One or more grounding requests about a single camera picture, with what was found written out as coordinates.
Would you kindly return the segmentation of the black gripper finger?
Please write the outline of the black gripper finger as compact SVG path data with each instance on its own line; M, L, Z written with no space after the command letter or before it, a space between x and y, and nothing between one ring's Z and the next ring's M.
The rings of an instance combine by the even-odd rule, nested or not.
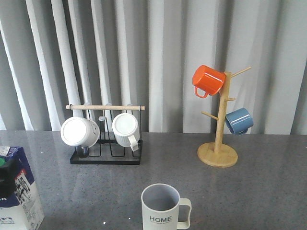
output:
M0 166L0 197L8 198L16 191L17 162L15 159L1 160L3 164Z

